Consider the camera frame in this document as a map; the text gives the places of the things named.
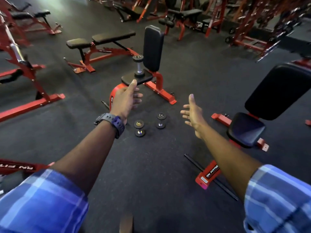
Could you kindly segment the blue plaid shirt sleeve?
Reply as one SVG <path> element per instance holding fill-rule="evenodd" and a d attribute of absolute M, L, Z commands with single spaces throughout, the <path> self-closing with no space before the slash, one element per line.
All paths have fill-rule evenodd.
<path fill-rule="evenodd" d="M 246 233 L 311 233 L 311 185 L 263 165 L 244 198 Z"/>
<path fill-rule="evenodd" d="M 0 233 L 78 233 L 88 209 L 77 185 L 44 169 L 0 198 Z"/>

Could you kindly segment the dark blue wrist watch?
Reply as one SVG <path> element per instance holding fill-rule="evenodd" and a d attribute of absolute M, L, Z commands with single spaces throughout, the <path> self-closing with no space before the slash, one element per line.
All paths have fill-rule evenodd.
<path fill-rule="evenodd" d="M 115 129 L 115 139 L 119 139 L 125 130 L 125 124 L 121 120 L 120 116 L 113 115 L 111 113 L 104 113 L 96 118 L 94 125 L 99 125 L 101 122 L 108 122 Z"/>

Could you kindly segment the person's left forearm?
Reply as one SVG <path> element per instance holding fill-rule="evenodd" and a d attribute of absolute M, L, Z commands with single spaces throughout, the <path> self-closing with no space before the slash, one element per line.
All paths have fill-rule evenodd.
<path fill-rule="evenodd" d="M 51 169 L 64 175 L 88 196 L 111 150 L 115 135 L 116 129 L 109 122 L 102 121 Z"/>

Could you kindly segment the red incline bench black pads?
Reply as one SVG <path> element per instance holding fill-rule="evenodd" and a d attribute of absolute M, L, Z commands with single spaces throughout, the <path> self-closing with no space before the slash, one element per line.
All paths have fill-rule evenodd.
<path fill-rule="evenodd" d="M 310 131 L 303 138 L 297 130 L 300 124 L 297 119 L 282 118 L 281 123 L 275 120 L 310 89 L 311 69 L 294 63 L 274 66 L 247 99 L 244 106 L 247 113 L 235 114 L 228 126 L 228 138 L 224 138 L 263 165 L 272 165 L 309 184 L 311 174 L 303 177 L 302 171 L 290 171 L 290 168 L 302 165 L 306 171 L 311 161 L 311 154 L 307 153 Z M 218 164 L 212 159 L 210 166 L 215 168 Z"/>

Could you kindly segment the red weight machine rack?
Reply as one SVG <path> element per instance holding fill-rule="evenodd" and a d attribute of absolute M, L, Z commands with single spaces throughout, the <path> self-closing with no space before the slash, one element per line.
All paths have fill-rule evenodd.
<path fill-rule="evenodd" d="M 251 1 L 246 14 L 237 18 L 240 20 L 238 26 L 229 29 L 225 42 L 257 54 L 256 62 L 280 47 L 299 54 L 302 59 L 295 62 L 311 68 L 311 38 L 302 40 L 290 37 L 311 10 L 311 0 Z"/>

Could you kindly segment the small black chrome dumbbell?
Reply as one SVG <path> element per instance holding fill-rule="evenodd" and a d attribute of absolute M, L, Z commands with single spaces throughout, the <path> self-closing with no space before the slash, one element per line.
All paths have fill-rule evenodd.
<path fill-rule="evenodd" d="M 163 112 L 157 115 L 157 119 L 158 119 L 156 123 L 157 129 L 164 129 L 166 127 L 166 123 L 165 123 L 166 118 L 167 118 L 167 115 Z"/>
<path fill-rule="evenodd" d="M 134 72 L 134 75 L 136 78 L 142 78 L 145 76 L 145 70 L 143 69 L 143 61 L 144 56 L 143 55 L 134 55 L 133 61 L 137 64 L 137 69 Z"/>
<path fill-rule="evenodd" d="M 135 122 L 134 122 L 134 127 L 135 127 L 135 129 L 136 129 L 136 131 L 135 131 L 135 135 L 137 136 L 137 137 L 143 137 L 143 136 L 145 136 L 145 130 L 144 130 L 144 126 L 145 126 L 145 122 L 144 121 L 142 121 L 142 120 L 136 120 Z"/>

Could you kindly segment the blue plaid right shirt sleeve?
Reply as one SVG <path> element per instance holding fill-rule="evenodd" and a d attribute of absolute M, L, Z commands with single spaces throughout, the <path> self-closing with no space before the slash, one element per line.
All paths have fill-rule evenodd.
<path fill-rule="evenodd" d="M 263 165 L 244 198 L 246 233 L 311 233 L 311 185 Z"/>

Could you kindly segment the person's right hand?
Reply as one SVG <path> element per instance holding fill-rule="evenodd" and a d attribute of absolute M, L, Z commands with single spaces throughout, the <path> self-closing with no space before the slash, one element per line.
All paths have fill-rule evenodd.
<path fill-rule="evenodd" d="M 183 105 L 183 110 L 189 110 L 188 107 L 189 103 L 186 105 Z M 190 116 L 183 116 L 186 121 L 191 121 L 192 123 L 195 123 L 195 127 L 192 127 L 195 130 L 195 135 L 201 139 L 205 140 L 205 132 L 208 128 L 208 124 L 205 121 L 203 117 L 202 109 L 196 105 L 196 112 L 191 112 L 192 114 Z"/>

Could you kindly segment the red machine base beam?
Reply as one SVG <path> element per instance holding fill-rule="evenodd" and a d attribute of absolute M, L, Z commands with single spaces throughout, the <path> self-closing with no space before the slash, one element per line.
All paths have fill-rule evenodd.
<path fill-rule="evenodd" d="M 38 163 L 27 163 L 21 161 L 13 161 L 7 159 L 0 159 L 0 175 L 6 176 L 18 171 L 22 171 L 26 174 L 32 174 L 42 169 L 47 169 L 52 166 L 55 162 L 48 165 Z"/>

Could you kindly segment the red bench with black pads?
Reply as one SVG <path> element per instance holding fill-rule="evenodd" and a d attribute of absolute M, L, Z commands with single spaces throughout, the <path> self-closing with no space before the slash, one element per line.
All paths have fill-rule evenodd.
<path fill-rule="evenodd" d="M 13 19 L 14 24 L 24 33 L 30 32 L 46 32 L 49 35 L 62 33 L 62 26 L 55 23 L 55 27 L 51 27 L 46 16 L 50 15 L 50 11 L 29 12 L 32 7 L 31 3 L 25 2 L 22 7 L 17 7 L 13 3 L 9 3 L 8 11 Z"/>

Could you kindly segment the person's left hand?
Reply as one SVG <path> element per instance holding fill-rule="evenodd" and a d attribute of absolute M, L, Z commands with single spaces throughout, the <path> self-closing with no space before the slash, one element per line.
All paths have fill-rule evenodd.
<path fill-rule="evenodd" d="M 132 105 L 142 102 L 142 98 L 134 99 L 134 94 L 128 95 L 127 88 L 128 86 L 122 83 L 115 87 L 113 90 L 114 96 L 112 99 L 112 107 L 110 109 L 110 113 L 120 116 L 125 125 L 127 123 L 127 117 L 132 110 Z"/>

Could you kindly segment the blue plaid left shirt sleeve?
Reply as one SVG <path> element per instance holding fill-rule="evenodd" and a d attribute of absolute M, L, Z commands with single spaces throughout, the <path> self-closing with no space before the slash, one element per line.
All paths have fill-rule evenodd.
<path fill-rule="evenodd" d="M 77 185 L 44 169 L 0 198 L 0 233 L 78 233 L 88 209 Z"/>

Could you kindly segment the red bench with leg rollers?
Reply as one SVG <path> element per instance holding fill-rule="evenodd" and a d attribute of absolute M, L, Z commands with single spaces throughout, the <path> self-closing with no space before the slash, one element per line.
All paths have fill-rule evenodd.
<path fill-rule="evenodd" d="M 164 35 L 168 35 L 171 28 L 179 28 L 180 34 L 178 41 L 181 41 L 184 37 L 185 29 L 196 28 L 197 18 L 203 13 L 203 10 L 192 9 L 187 11 L 176 11 L 169 9 L 167 15 L 164 18 L 160 18 L 158 22 L 165 26 Z"/>

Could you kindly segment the red squat rack frame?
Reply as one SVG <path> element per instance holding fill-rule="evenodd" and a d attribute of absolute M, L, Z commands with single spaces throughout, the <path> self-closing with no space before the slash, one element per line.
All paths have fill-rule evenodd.
<path fill-rule="evenodd" d="M 10 32 L 15 40 L 15 42 L 22 43 L 27 45 L 29 42 L 25 38 L 25 33 L 19 30 L 16 24 L 14 24 L 13 19 L 8 11 L 9 3 L 6 0 L 0 0 L 0 11 L 4 16 L 6 23 L 10 29 Z M 64 94 L 52 94 L 49 95 L 44 88 L 37 81 L 36 73 L 38 70 L 44 69 L 44 65 L 33 65 L 33 70 L 26 68 L 23 65 L 14 64 L 10 59 L 6 59 L 9 63 L 17 66 L 16 69 L 5 71 L 0 73 L 0 85 L 7 84 L 10 82 L 16 81 L 19 77 L 24 76 L 28 78 L 36 88 L 36 97 L 34 101 L 31 101 L 27 104 L 15 107 L 10 110 L 6 110 L 4 112 L 0 112 L 0 122 L 6 121 L 8 119 L 14 118 L 18 115 L 24 114 L 26 112 L 38 109 L 48 104 L 52 104 L 59 100 L 63 100 L 65 98 Z"/>

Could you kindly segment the chrome barbell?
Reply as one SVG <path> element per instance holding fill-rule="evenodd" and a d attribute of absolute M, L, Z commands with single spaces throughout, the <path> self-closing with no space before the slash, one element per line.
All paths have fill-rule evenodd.
<path fill-rule="evenodd" d="M 23 65 L 26 68 L 33 70 L 31 63 L 22 55 L 18 44 L 15 42 L 8 24 L 6 23 L 3 14 L 0 11 L 0 51 L 4 51 L 11 56 L 11 61 L 14 64 Z"/>

